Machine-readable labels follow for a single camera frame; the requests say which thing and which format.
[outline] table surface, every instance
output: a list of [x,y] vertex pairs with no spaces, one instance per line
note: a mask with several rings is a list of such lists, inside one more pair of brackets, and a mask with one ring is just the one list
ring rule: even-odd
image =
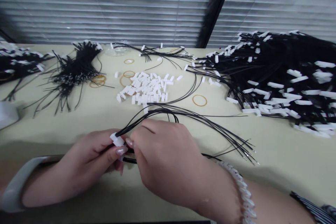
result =
[[[28,45],[33,51],[41,53],[55,50],[59,55],[71,53],[71,45]],[[195,57],[203,57],[213,51],[209,49],[186,49]],[[37,101],[43,96],[46,75],[30,76],[32,80],[16,93],[16,101],[21,119],[0,131],[0,159],[22,159],[38,155],[64,154],[82,134],[107,128],[123,128],[140,110],[131,105],[131,100],[119,104],[116,95],[123,87],[119,78],[114,77],[118,71],[127,70],[141,72],[158,65],[157,57],[146,63],[139,57],[138,51],[129,50],[121,56],[99,54],[102,72],[107,74],[106,84],[115,87],[91,88],[89,84],[83,87],[81,102],[77,110],[63,112],[54,116],[57,106],[55,101],[47,109],[39,112],[33,119],[35,106],[22,110],[24,106]],[[133,64],[125,64],[126,59],[134,59]],[[176,59],[182,68],[185,61]],[[46,63],[47,68],[53,66],[56,59]],[[99,69],[97,58],[93,61]],[[160,76],[167,73],[175,77],[183,75],[180,81],[169,86],[169,100],[183,96],[194,82],[194,74],[175,67],[168,61],[149,71]],[[16,82],[0,86],[0,99],[6,97]],[[74,108],[78,101],[80,87],[76,87],[70,98]],[[204,107],[196,106],[192,96],[176,103],[176,106],[192,110],[200,114],[231,116],[241,113],[238,105],[225,100],[228,89],[226,86],[210,86],[202,83],[194,94],[203,95],[208,103]],[[166,115],[158,115],[156,119],[167,120]],[[180,122],[185,124],[197,140],[203,153],[216,154],[230,147],[230,144],[219,133],[192,119],[180,116]],[[221,158],[230,162],[246,178],[260,183],[272,185],[284,192],[291,190],[308,198],[314,203],[336,205],[335,184],[335,138],[325,139],[297,131],[289,121],[283,119],[261,118],[249,114],[247,117],[212,118],[228,130],[242,137],[251,139],[256,154],[254,157],[260,163],[253,166],[245,161],[237,152],[231,152]],[[149,222],[149,221],[181,221],[200,220],[196,213],[171,205],[152,193],[141,182],[136,165],[126,164],[122,177],[117,173],[104,175],[100,182],[89,191],[67,202],[24,213],[3,216],[7,221],[16,223],[36,222]]]

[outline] wristband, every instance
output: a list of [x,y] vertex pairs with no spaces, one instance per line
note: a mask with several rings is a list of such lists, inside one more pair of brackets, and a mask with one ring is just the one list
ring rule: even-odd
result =
[[41,156],[29,160],[12,178],[2,195],[2,208],[7,213],[22,212],[25,207],[21,203],[22,189],[31,173],[41,163],[58,162],[63,155]]
[[243,200],[243,208],[244,208],[244,218],[243,218],[243,224],[255,224],[253,219],[257,218],[257,214],[253,210],[255,207],[254,202],[251,200],[251,193],[247,189],[247,184],[244,182],[243,177],[239,174],[239,172],[233,168],[233,166],[229,165],[228,163],[221,161],[218,162],[218,164],[229,171],[229,173],[232,175],[232,177],[235,179],[239,191],[241,194],[241,198]]

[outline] wire bundle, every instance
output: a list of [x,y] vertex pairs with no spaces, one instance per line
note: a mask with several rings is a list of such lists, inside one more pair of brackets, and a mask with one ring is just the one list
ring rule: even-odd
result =
[[[184,109],[184,108],[180,108],[177,106],[173,106],[173,103],[176,103],[178,101],[181,101],[187,97],[189,97],[190,95],[192,95],[197,88],[200,86],[201,82],[197,85],[197,78],[195,75],[195,81],[191,87],[191,89],[185,94],[183,95],[181,98],[176,99],[174,101],[171,102],[166,102],[166,103],[148,103],[147,106],[144,106],[144,108],[138,112],[131,120],[130,122],[127,124],[126,127],[124,127],[123,129],[121,129],[119,132],[116,133],[116,137],[119,137],[121,135],[126,134],[127,132],[129,132],[130,130],[132,130],[133,128],[135,128],[138,124],[141,123],[142,120],[149,118],[151,116],[154,115],[158,115],[158,114],[167,114],[168,115],[168,120],[169,119],[169,115],[172,115],[174,117],[174,121],[176,123],[179,122],[178,119],[178,115],[181,116],[187,116],[189,118],[192,118],[198,122],[203,123],[204,125],[207,125],[208,127],[212,128],[213,130],[217,131],[219,134],[221,134],[225,139],[227,139],[229,141],[229,143],[232,144],[232,146],[234,147],[234,149],[224,152],[224,153],[220,153],[216,156],[210,156],[207,154],[203,154],[204,156],[208,157],[208,158],[215,158],[217,159],[218,156],[227,154],[231,151],[237,150],[237,152],[240,154],[240,156],[242,156],[245,160],[249,160],[252,164],[254,164],[254,162],[258,163],[252,156],[252,154],[250,152],[255,152],[252,148],[253,145],[251,145],[250,143],[248,143],[248,140],[244,140],[242,138],[240,138],[239,136],[237,136],[236,134],[232,133],[231,131],[225,129],[224,127],[220,126],[219,124],[209,120],[207,117],[227,117],[227,116],[212,116],[212,115],[200,115],[198,113],[195,113],[193,111]],[[153,109],[153,110],[149,110],[147,114],[144,114],[143,116],[141,116],[139,119],[135,120],[134,122],[132,122],[143,110],[145,110],[148,107],[152,107],[152,106],[158,106],[159,108],[157,109]],[[130,158],[125,158],[124,159],[126,162],[131,162],[131,163],[136,163],[135,159],[130,159]]]
[[19,79],[4,100],[14,100],[14,94],[22,80],[28,75],[44,70],[42,62],[52,58],[48,55],[31,52],[29,48],[18,48],[15,44],[0,42],[0,85]]
[[157,50],[161,49],[161,48],[164,48],[164,47],[143,46],[142,48],[137,48],[137,47],[131,46],[129,44],[124,44],[124,43],[119,43],[119,42],[112,43],[112,46],[113,46],[114,49],[119,48],[119,47],[126,47],[126,48],[131,48],[131,49],[137,50],[138,52],[140,52],[140,54],[139,54],[140,57],[145,57],[146,62],[149,62],[149,61],[152,60],[150,55],[165,58],[170,63],[172,63],[175,68],[176,68],[176,66],[178,66],[180,69],[182,69],[182,68],[169,58],[178,58],[178,59],[181,59],[181,60],[193,60],[193,56],[190,55],[189,53],[185,52],[184,47],[179,47],[179,48],[176,48],[176,49],[172,50],[171,52],[164,52],[163,53],[163,52],[159,52]]
[[[44,74],[52,73],[52,75],[48,78],[48,82],[46,84],[53,83],[56,84],[57,86],[45,89],[45,91],[48,92],[45,96],[43,96],[40,100],[34,102],[33,104],[27,106],[30,107],[39,102],[39,104],[35,109],[34,117],[38,111],[47,108],[57,98],[58,98],[58,105],[55,111],[55,115],[59,107],[61,107],[61,112],[63,111],[65,104],[68,109],[68,112],[70,112],[71,108],[68,102],[68,97],[70,96],[75,86],[82,85],[80,90],[81,94],[79,96],[78,103],[75,106],[76,109],[79,105],[82,96],[83,84],[87,81],[91,81],[92,79],[101,74],[100,73],[101,69],[100,71],[97,71],[92,65],[92,60],[103,50],[101,45],[98,43],[92,43],[91,41],[88,40],[85,40],[83,43],[73,43],[73,45],[76,47],[75,58],[70,58],[69,56],[60,57],[53,51],[58,60],[58,67],[50,71],[47,71]],[[46,104],[39,110],[40,105],[52,93],[56,93],[56,96],[48,104]]]
[[334,134],[336,44],[299,31],[239,36],[240,44],[208,54],[187,71],[228,85],[228,97],[243,112],[248,106],[246,112],[293,119],[295,128],[317,136]]

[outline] hand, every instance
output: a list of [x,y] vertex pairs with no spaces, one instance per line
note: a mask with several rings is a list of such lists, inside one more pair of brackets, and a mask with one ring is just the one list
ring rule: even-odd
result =
[[118,160],[127,147],[112,146],[110,135],[118,129],[95,131],[79,139],[56,164],[38,169],[25,186],[22,203],[40,207],[65,201],[86,191],[112,170],[123,173]]
[[187,128],[145,119],[131,140],[144,185],[172,204],[197,211],[208,197],[212,162],[201,155]]

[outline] bracelet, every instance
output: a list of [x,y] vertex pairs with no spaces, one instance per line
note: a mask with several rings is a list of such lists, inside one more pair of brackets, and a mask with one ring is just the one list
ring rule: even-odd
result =
[[247,184],[244,182],[243,177],[239,174],[239,172],[233,168],[232,165],[229,165],[228,163],[225,163],[224,161],[218,162],[218,164],[229,171],[229,173],[232,175],[232,177],[237,182],[237,185],[239,187],[239,191],[241,193],[241,198],[244,201],[243,208],[244,208],[244,218],[243,218],[243,224],[255,224],[253,219],[257,218],[257,214],[253,210],[255,207],[254,202],[251,200],[251,193],[247,189]]

